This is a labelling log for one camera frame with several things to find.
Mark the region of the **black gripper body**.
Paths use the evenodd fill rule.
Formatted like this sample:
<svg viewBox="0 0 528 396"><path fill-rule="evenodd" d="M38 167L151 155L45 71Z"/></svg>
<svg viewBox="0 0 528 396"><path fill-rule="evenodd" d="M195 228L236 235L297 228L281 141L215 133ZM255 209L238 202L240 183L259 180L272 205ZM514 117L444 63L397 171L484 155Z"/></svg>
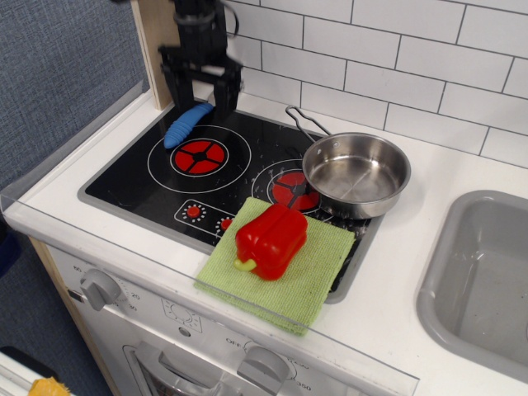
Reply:
<svg viewBox="0 0 528 396"><path fill-rule="evenodd" d="M179 46L160 46L162 71L185 72L188 78L215 84L220 79L239 79L242 65L227 55L228 32L224 20L179 20Z"/></svg>

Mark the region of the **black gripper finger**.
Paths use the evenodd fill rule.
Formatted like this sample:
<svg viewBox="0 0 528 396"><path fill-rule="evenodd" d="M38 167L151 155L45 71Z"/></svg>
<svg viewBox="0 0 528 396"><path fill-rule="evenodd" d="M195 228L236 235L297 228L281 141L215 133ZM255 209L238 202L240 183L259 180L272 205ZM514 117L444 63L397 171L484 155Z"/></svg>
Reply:
<svg viewBox="0 0 528 396"><path fill-rule="evenodd" d="M188 111L194 106L192 80L185 72L164 69L164 77L175 107L179 111Z"/></svg>
<svg viewBox="0 0 528 396"><path fill-rule="evenodd" d="M225 119L236 110L239 91L240 80L236 78L220 78L214 83L214 107L220 119Z"/></svg>

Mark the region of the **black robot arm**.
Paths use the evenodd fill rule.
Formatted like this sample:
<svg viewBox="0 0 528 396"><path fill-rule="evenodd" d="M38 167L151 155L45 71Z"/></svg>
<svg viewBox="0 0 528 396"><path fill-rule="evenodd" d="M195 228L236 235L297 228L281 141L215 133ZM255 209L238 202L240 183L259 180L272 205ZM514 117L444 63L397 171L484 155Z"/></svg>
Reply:
<svg viewBox="0 0 528 396"><path fill-rule="evenodd" d="M195 104L193 82L213 87L217 117L236 110L242 86L243 65L227 54L228 32L222 1L175 1L174 21L180 44L162 45L163 75L175 107L188 111Z"/></svg>

